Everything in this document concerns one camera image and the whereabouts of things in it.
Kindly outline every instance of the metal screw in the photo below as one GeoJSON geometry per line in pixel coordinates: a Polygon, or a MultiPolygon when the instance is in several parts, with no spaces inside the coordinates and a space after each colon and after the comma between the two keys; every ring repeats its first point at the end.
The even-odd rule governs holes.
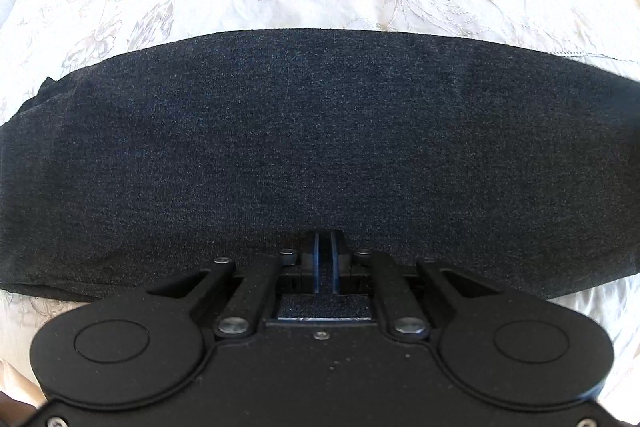
{"type": "Polygon", "coordinates": [[[424,323],[424,320],[421,320],[417,317],[402,317],[401,319],[398,319],[394,322],[394,328],[396,328],[396,331],[398,331],[399,333],[418,335],[427,328],[427,325],[424,323]]]}
{"type": "Polygon", "coordinates": [[[293,248],[283,248],[280,250],[283,266],[293,266],[298,260],[298,251],[293,248]]]}
{"type": "Polygon", "coordinates": [[[218,329],[228,335],[240,335],[247,332],[249,322],[242,317],[227,317],[220,321],[218,329]]]}
{"type": "Polygon", "coordinates": [[[328,331],[316,331],[314,332],[314,338],[316,341],[328,341],[331,338],[331,333],[328,331]]]}
{"type": "Polygon", "coordinates": [[[358,248],[353,252],[353,260],[363,266],[369,266],[369,263],[371,262],[371,254],[372,251],[370,251],[369,248],[358,248]]]}
{"type": "Polygon", "coordinates": [[[47,427],[68,427],[68,425],[62,418],[54,416],[53,418],[49,418],[47,420],[47,427]]]}

